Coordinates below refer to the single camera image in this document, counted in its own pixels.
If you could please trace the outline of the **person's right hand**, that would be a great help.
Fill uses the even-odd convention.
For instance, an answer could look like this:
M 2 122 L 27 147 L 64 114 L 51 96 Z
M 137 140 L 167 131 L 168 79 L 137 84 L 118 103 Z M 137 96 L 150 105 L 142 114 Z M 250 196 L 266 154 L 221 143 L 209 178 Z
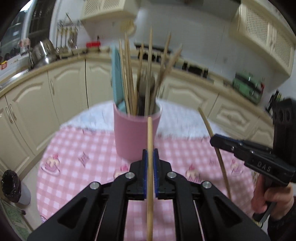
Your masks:
M 287 187 L 270 187 L 264 190 L 265 178 L 259 175 L 257 178 L 251 206 L 255 213 L 261 214 L 267 210 L 267 202 L 275 202 L 270 216 L 275 220 L 282 219 L 291 210 L 294 204 L 293 185 Z

